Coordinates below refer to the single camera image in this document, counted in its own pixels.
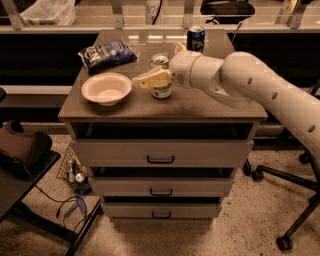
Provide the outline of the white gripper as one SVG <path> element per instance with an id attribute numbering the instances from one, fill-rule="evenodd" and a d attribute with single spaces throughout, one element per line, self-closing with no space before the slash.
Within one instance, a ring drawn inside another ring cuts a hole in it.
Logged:
<path id="1" fill-rule="evenodd" d="M 143 73 L 132 79 L 132 85 L 136 88 L 165 87 L 172 83 L 181 88 L 198 88 L 193 66 L 201 53 L 186 51 L 186 46 L 177 42 L 174 49 L 175 56 L 169 62 L 169 70 L 162 66 L 156 66 L 147 73 Z"/>

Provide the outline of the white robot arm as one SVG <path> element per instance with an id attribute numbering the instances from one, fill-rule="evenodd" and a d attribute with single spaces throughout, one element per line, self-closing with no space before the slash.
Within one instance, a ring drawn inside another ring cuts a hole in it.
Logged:
<path id="1" fill-rule="evenodd" d="M 268 110 L 299 142 L 320 159 L 320 100 L 286 81 L 264 62 L 247 52 L 224 59 L 176 47 L 169 67 L 157 66 L 132 79 L 138 88 L 164 87 L 204 91 L 234 108 L 252 101 Z"/>

